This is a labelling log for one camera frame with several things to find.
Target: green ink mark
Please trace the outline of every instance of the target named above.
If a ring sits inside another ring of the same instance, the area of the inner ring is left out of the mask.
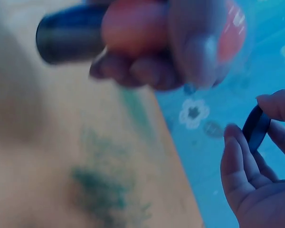
[[[131,153],[89,127],[83,127],[80,138],[88,158],[86,167],[72,171],[83,193],[79,205],[103,223],[101,228],[146,228],[151,204],[137,196]]]
[[[87,168],[74,169],[72,176],[82,188],[83,197],[79,204],[83,208],[100,219],[104,228],[125,227],[121,226],[125,224],[124,218],[112,214],[112,211],[124,211],[126,208],[127,190],[122,184]]]
[[[149,143],[154,141],[154,130],[145,107],[136,91],[119,89],[119,97],[135,125],[137,132]]]

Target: blue fabric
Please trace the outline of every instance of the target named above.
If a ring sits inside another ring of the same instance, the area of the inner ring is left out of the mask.
[[[253,51],[242,69],[234,69],[210,91],[185,85],[156,94],[207,228],[238,227],[220,180],[225,126],[243,127],[257,95],[285,88],[285,0],[253,3]],[[259,151],[285,179],[285,156],[268,136]]]

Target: fingernail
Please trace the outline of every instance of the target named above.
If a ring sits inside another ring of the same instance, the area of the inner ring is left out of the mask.
[[[90,72],[89,72],[89,77],[93,77],[96,79],[102,79],[104,78],[103,74],[99,72],[99,70],[95,67],[91,67]]]
[[[212,36],[192,36],[184,48],[187,81],[194,82],[199,88],[211,88],[216,81],[216,39]]]
[[[231,141],[233,141],[233,140],[235,140],[234,137],[225,138],[225,147],[226,147]]]
[[[270,98],[270,95],[264,94],[256,97],[257,102],[262,102],[262,101],[268,101]]]

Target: flower pattern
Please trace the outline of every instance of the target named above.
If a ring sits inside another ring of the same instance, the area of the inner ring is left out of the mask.
[[[210,109],[204,100],[187,99],[182,104],[179,120],[187,129],[197,129],[200,122],[209,116]]]

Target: skin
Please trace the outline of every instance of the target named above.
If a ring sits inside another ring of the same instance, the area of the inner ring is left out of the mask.
[[[285,154],[285,90],[257,98],[261,109],[273,120],[268,134]],[[280,180],[256,152],[251,154],[242,131],[229,125],[221,179],[227,201],[241,228],[285,228],[285,180]]]
[[[156,90],[171,90],[188,78],[197,88],[217,85],[228,72],[228,66],[216,67],[218,39],[226,18],[224,3],[223,0],[169,1],[167,29],[173,64],[170,59],[156,55],[133,59],[109,51],[92,63],[90,75],[112,79],[130,88],[149,85]]]

